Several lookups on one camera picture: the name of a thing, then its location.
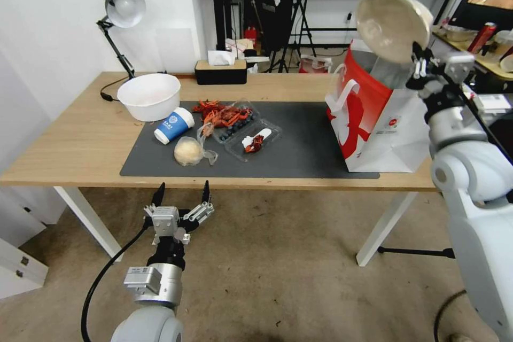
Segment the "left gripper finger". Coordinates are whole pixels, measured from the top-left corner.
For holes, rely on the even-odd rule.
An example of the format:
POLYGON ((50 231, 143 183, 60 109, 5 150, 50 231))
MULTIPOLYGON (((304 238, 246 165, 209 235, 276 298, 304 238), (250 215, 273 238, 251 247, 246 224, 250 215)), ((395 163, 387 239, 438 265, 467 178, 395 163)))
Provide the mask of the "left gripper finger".
POLYGON ((214 213, 215 208, 211 202, 211 198, 209 181, 207 180, 203 188, 200 204, 181 216, 181 228, 183 228, 186 233, 195 231, 214 213))
POLYGON ((149 205, 144 206, 145 219, 150 218, 157 207, 160 207, 162 200, 165 194, 165 182, 162 182, 157 191, 153 194, 151 203, 149 205))

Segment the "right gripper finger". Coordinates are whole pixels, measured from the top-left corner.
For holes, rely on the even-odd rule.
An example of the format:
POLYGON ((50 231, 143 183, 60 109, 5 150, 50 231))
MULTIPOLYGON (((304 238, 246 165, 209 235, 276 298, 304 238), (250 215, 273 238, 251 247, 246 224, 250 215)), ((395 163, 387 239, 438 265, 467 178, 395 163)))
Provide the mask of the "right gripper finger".
POLYGON ((424 50, 425 74, 441 74, 442 66, 430 48, 424 50))
POLYGON ((414 63, 413 79, 426 77, 425 50, 418 42, 412 43, 412 61, 414 63))

